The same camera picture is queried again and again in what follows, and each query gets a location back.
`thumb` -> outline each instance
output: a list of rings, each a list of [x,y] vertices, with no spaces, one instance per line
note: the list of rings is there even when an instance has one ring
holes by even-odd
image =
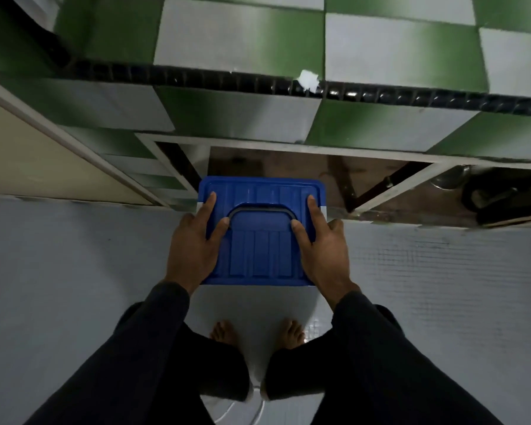
[[[211,238],[208,239],[208,243],[212,245],[213,249],[215,249],[217,252],[220,247],[220,241],[224,237],[224,235],[228,231],[228,226],[230,225],[230,219],[229,218],[222,218],[218,224],[216,224],[216,228],[211,234]]]
[[[307,234],[307,231],[305,230],[303,224],[297,219],[293,219],[291,221],[291,229],[295,234],[295,238],[297,239],[297,243],[299,244],[299,249],[301,250],[301,253],[306,250],[309,250],[311,248],[311,241],[309,240],[309,235]]]

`black pants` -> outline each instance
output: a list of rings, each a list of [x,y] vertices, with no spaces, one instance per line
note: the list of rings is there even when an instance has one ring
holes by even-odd
[[[117,327],[141,305],[130,306]],[[401,331],[387,308],[376,307]],[[314,425],[354,423],[354,418],[365,424],[375,423],[368,398],[332,330],[298,348],[275,352],[269,360],[265,384],[270,400],[324,392]],[[212,424],[200,395],[244,401],[250,390],[242,354],[232,346],[194,333],[184,323],[157,388],[148,423]]]

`foot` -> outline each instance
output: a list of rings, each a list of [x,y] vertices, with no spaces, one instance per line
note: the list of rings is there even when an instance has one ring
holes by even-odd
[[[285,319],[277,338],[275,350],[295,349],[304,343],[303,326],[298,321]]]
[[[234,327],[230,321],[216,322],[212,329],[210,338],[217,342],[226,343],[240,349],[238,345],[238,334],[234,331]]]

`dark long sleeve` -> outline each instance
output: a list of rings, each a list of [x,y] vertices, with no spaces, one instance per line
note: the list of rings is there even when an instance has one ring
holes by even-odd
[[[440,371],[360,292],[335,307],[332,327],[384,424],[501,424]]]
[[[137,312],[26,424],[144,423],[188,309],[185,289],[176,283],[156,285]]]

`white cable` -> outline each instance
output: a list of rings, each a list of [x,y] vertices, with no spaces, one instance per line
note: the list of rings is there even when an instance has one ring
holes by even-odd
[[[254,391],[259,391],[260,387],[259,386],[254,386],[253,389],[254,389]],[[232,407],[234,407],[235,403],[236,403],[236,401],[231,402],[230,405],[228,406],[227,410],[222,414],[222,416],[220,416],[217,420],[215,420],[214,423],[218,423],[221,420],[223,420],[226,417],[226,415],[228,414],[228,412],[230,411],[230,409]],[[262,419],[262,413],[264,412],[264,407],[265,406],[266,406],[266,400],[262,399],[262,402],[260,403],[260,407],[256,411],[256,414],[254,415],[254,419],[252,419],[252,422],[250,422],[250,425],[257,425],[257,423],[260,421],[260,419]]]

